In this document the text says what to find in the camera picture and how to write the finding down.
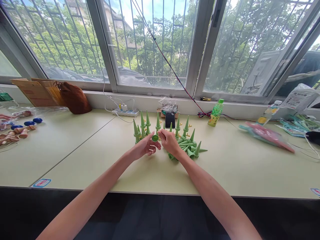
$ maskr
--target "person's right hand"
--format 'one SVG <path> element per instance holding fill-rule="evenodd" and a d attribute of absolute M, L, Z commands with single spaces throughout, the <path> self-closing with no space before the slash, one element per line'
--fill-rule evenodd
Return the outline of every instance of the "person's right hand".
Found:
<path fill-rule="evenodd" d="M 173 132 L 168 132 L 165 129 L 161 129 L 158 132 L 158 134 L 161 138 L 161 144 L 164 147 L 164 149 L 171 153 L 173 156 L 176 157 L 180 151 L 183 152 Z"/>

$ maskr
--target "power strip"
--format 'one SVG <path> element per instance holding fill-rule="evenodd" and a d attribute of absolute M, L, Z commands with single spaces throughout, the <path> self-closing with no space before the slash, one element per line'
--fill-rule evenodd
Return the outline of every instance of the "power strip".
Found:
<path fill-rule="evenodd" d="M 135 112 L 133 110 L 127 110 L 127 111 L 119 111 L 119 109 L 115 109 L 112 111 L 113 115 L 121 115 L 121 116 L 129 116 L 129 117 L 134 117 L 134 116 L 139 116 L 140 112 L 135 109 Z"/>

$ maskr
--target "sticker label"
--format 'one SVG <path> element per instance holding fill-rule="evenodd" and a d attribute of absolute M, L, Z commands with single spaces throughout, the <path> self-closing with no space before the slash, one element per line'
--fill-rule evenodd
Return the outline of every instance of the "sticker label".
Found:
<path fill-rule="evenodd" d="M 39 181 L 37 181 L 37 182 L 33 185 L 33 187 L 45 187 L 45 186 L 47 186 L 50 182 L 51 182 L 51 179 L 42 178 L 42 179 L 40 179 Z"/>
<path fill-rule="evenodd" d="M 316 194 L 316 195 L 318 195 L 318 196 L 320 197 L 320 189 L 318 189 L 318 188 L 310 188 L 310 190 L 311 190 L 314 194 Z"/>

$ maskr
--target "plastic bottle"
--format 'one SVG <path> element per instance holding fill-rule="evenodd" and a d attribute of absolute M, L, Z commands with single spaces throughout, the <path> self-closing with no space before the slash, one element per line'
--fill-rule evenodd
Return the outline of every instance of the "plastic bottle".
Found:
<path fill-rule="evenodd" d="M 19 104 L 5 91 L 0 88 L 0 106 L 4 108 L 16 108 Z"/>
<path fill-rule="evenodd" d="M 276 114 L 276 112 L 280 109 L 280 104 L 282 101 L 275 101 L 274 104 L 271 104 L 261 115 L 261 117 L 258 118 L 257 123 L 264 126 L 269 122 L 269 120 L 272 118 L 273 115 Z"/>
<path fill-rule="evenodd" d="M 208 124 L 212 127 L 216 126 L 217 121 L 220 118 L 220 115 L 223 110 L 223 102 L 224 102 L 223 99 L 219 99 L 218 103 L 216 103 L 216 105 L 214 105 L 214 107 L 212 109 L 211 116 L 210 116 L 210 119 L 208 122 Z"/>

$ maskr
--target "brown bag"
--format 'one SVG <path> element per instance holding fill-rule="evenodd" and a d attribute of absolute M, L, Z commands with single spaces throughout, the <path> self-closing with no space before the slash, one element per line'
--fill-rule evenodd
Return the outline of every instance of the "brown bag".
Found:
<path fill-rule="evenodd" d="M 61 97 L 70 112 L 73 114 L 83 114 L 92 110 L 81 88 L 68 82 L 56 81 L 54 84 L 59 88 Z"/>

